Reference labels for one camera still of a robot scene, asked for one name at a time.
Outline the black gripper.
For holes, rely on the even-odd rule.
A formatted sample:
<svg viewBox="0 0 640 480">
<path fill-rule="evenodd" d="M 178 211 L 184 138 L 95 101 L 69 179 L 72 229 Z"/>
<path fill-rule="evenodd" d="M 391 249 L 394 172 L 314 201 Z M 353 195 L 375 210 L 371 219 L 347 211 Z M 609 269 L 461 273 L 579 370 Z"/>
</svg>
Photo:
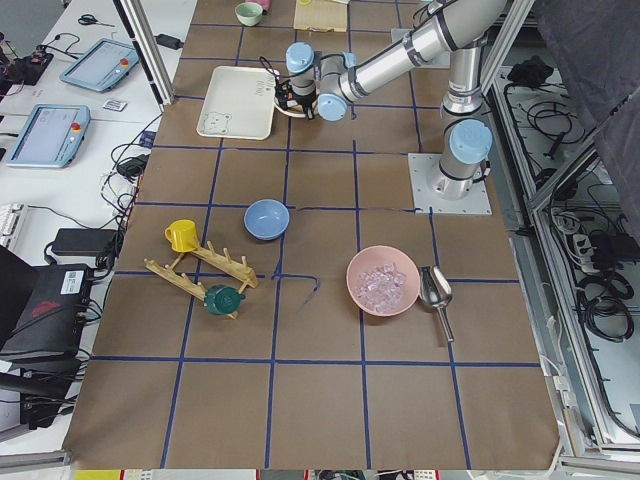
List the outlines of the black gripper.
<svg viewBox="0 0 640 480">
<path fill-rule="evenodd" d="M 316 82 L 314 80 L 289 79 L 277 83 L 274 102 L 284 109 L 299 105 L 306 113 L 306 120 L 313 120 L 316 116 Z"/>
</svg>

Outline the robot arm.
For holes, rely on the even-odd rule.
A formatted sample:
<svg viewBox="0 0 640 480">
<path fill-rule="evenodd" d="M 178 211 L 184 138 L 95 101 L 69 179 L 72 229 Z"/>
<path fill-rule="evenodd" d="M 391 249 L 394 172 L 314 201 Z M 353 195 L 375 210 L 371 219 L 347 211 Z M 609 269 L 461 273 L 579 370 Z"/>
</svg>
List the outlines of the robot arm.
<svg viewBox="0 0 640 480">
<path fill-rule="evenodd" d="M 370 153 L 441 147 L 438 114 L 455 119 L 482 106 L 481 58 L 503 1 L 356 1 L 347 8 L 341 52 L 309 34 L 286 51 L 276 78 L 285 114 L 320 119 L 324 147 L 348 141 Z"/>
</svg>

